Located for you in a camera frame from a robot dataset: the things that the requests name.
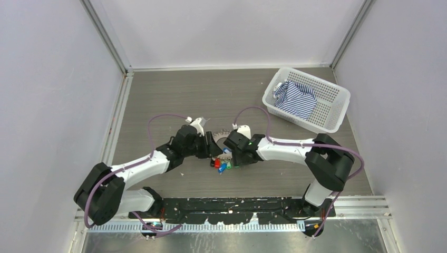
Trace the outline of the round metal key organizer disc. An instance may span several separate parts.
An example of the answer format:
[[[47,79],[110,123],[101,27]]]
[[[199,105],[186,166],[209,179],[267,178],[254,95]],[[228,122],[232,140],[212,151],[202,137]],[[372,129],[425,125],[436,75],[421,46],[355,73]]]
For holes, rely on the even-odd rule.
[[[227,129],[222,129],[220,131],[213,132],[212,137],[220,149],[223,150],[224,148],[227,147],[224,144],[224,142],[225,142],[226,138],[228,138],[230,133],[231,133],[231,130],[227,130]]]

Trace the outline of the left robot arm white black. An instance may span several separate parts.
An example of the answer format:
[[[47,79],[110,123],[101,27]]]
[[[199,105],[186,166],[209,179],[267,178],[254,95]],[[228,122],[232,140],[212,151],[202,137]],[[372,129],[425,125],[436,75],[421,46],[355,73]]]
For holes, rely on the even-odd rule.
[[[130,190],[130,187],[173,170],[187,157],[207,159],[221,154],[223,151],[210,131],[200,132],[192,125],[183,125],[167,143],[146,156],[114,166],[96,164],[75,193],[74,202],[83,210],[88,228],[133,211],[156,218],[162,210],[162,198],[152,189]]]

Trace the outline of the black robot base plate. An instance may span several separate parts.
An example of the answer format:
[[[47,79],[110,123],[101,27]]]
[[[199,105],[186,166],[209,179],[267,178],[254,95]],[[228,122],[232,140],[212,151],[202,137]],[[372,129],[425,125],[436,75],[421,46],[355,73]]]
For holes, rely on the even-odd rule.
[[[250,198],[164,198],[149,211],[137,214],[143,219],[159,219],[171,224],[212,225],[247,224],[257,218],[260,225],[290,224],[299,220],[322,220],[329,213],[332,199],[324,200],[321,207],[312,210],[305,207],[304,200],[292,197]]]

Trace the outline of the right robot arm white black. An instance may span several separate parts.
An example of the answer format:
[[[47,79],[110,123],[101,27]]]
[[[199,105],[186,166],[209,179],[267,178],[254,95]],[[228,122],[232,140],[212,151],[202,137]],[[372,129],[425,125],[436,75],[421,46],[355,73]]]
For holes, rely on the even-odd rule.
[[[315,180],[306,188],[301,210],[307,216],[321,211],[324,201],[333,192],[344,190],[354,156],[327,134],[313,139],[275,139],[264,134],[251,137],[238,130],[230,132],[223,142],[230,149],[234,166],[260,161],[287,161],[306,165]]]

